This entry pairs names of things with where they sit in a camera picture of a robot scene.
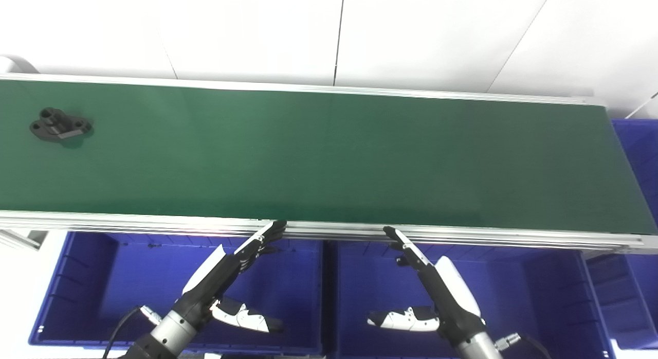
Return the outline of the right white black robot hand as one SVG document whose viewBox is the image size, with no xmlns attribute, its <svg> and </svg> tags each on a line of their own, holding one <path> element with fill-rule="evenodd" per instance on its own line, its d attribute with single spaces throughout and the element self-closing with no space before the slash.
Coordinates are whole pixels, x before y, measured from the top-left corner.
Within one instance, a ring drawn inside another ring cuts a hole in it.
<svg viewBox="0 0 658 359">
<path fill-rule="evenodd" d="M 463 357 L 497 353 L 479 304 L 453 261 L 442 256 L 432 262 L 402 231 L 393 226 L 384 226 L 383 231 L 402 252 L 397 265 L 416 270 L 433 306 L 371 312 L 367 323 L 388 330 L 436 331 Z"/>
</svg>

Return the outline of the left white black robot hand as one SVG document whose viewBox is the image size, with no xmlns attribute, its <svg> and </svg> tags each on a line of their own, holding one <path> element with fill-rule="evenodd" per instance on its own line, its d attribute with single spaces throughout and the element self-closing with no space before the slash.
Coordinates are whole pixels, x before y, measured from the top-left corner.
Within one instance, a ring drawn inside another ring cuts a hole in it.
<svg viewBox="0 0 658 359">
<path fill-rule="evenodd" d="M 268 223 L 233 253 L 218 246 L 193 273 L 172 310 L 198 333 L 212 319 L 258 332 L 282 331 L 283 324 L 279 319 L 250 310 L 246 303 L 224 294 L 239 274 L 246 272 L 259 256 L 271 251 L 271 242 L 282 239 L 286 226 L 285 220 Z"/>
</svg>

